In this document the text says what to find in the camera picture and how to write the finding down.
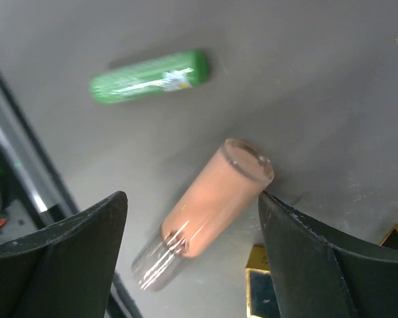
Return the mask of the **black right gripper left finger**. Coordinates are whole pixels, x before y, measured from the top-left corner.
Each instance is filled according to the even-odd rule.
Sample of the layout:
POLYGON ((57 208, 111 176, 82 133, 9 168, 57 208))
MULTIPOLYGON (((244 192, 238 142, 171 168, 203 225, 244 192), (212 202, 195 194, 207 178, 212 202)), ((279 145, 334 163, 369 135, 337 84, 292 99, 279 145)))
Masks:
POLYGON ((103 317, 127 218, 117 191, 0 244, 0 317, 103 317))

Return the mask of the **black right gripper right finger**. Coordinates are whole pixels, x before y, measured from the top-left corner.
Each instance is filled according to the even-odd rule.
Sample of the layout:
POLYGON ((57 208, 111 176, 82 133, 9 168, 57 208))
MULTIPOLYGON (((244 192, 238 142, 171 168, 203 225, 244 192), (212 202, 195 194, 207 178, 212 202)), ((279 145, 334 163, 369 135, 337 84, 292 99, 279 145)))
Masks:
POLYGON ((282 317, 398 317, 398 250, 261 192, 258 212, 282 317))

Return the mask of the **peach foundation tube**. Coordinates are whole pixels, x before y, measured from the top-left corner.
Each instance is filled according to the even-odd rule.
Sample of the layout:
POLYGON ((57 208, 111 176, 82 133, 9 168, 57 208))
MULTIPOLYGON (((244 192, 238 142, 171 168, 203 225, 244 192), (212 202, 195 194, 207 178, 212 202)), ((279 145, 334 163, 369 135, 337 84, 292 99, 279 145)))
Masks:
POLYGON ((131 269, 141 290, 163 289, 273 181, 270 159, 243 140, 221 144, 131 269))

